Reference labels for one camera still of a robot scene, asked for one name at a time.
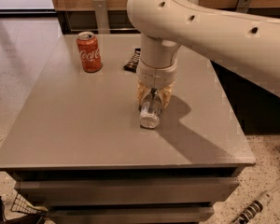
gray tabletop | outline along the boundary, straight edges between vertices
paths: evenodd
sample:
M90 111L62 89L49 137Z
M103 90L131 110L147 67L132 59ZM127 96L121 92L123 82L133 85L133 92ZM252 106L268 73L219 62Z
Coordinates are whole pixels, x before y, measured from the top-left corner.
M161 126L139 126L137 76L122 70L139 35L98 35L103 69L83 71L61 37L0 149L0 170L249 165L255 158L210 62L181 48Z

coca-cola can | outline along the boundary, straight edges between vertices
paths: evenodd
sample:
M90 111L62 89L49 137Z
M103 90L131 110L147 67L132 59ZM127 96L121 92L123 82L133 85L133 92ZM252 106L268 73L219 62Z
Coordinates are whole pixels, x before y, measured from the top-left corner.
M99 44L94 33L79 33L77 47L84 71L97 72L102 68Z

concrete floor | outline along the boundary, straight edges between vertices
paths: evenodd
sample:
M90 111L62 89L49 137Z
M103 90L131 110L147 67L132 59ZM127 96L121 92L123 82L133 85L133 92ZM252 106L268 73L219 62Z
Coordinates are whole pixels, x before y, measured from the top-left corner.
M0 146L61 36L54 18L0 19ZM260 193L280 183L280 135L249 135L247 139L257 165L245 168L239 176L240 187L226 202L216 203L215 214L203 224L231 223ZM0 173L7 218L19 216L9 211L16 195L14 184ZM249 223L280 224L280 189Z

wire basket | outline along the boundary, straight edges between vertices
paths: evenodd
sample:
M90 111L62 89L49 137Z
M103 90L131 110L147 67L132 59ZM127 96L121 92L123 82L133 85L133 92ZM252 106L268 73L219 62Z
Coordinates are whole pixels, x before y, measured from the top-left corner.
M40 208L32 206L19 193L13 201L13 204L11 206L11 212L35 214L41 216L44 216L47 213L47 211L45 210L40 210Z

logo on can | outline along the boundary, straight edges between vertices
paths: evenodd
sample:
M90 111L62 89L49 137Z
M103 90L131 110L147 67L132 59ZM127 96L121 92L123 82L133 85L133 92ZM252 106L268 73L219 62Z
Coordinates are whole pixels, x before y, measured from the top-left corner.
M98 40L94 33L83 32L78 34L77 47L84 71L96 72L102 68Z

